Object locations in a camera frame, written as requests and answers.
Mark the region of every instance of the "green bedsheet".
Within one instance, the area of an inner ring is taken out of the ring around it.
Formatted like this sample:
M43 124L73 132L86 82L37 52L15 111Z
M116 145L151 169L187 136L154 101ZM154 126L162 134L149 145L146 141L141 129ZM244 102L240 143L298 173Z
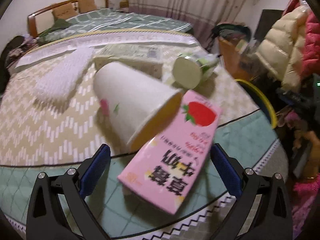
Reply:
M67 20L72 26L50 32L41 37L41 43L49 43L76 34L112 29L157 29L166 31L190 32L190 23L154 15L113 12L109 8L92 11Z

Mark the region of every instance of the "paper cup rim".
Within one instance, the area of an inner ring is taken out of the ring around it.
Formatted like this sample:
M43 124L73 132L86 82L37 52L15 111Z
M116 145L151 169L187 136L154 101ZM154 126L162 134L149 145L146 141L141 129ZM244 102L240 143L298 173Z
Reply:
M175 97L178 93L183 95L183 89L177 89L175 93L173 93L170 97L166 99L161 105L159 105L156 109L154 109L151 114L145 120L143 120L142 124L138 127L138 129L134 132L134 134L130 137L129 141L127 142L127 147L130 149L132 142L136 139L139 135L141 130L145 127L145 125L156 116L156 114L164 107L166 103L168 103L173 97Z

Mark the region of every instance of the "strawberry milk carton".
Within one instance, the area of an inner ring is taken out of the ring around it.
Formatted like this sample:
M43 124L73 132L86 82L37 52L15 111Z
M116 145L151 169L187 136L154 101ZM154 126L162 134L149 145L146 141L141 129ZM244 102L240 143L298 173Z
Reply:
M143 199L175 214L211 148L220 112L189 90L175 119L141 148L118 179Z

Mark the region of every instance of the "wooden headboard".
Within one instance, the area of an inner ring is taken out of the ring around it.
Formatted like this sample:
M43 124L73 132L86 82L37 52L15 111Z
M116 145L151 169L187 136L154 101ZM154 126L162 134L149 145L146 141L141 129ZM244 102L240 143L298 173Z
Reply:
M78 0L68 0L61 3L52 4L46 8L36 11L28 16L28 31L34 38L38 37L39 33L50 28L53 23L52 9L61 5L72 3L75 10L78 11ZM97 7L108 8L108 0L94 0Z

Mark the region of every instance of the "white cloth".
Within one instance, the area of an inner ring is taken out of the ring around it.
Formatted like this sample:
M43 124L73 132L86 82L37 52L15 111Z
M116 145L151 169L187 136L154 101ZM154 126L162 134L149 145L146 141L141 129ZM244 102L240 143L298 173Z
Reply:
M92 59L93 48L82 47L68 55L49 73L40 78L34 95L43 102L63 103Z

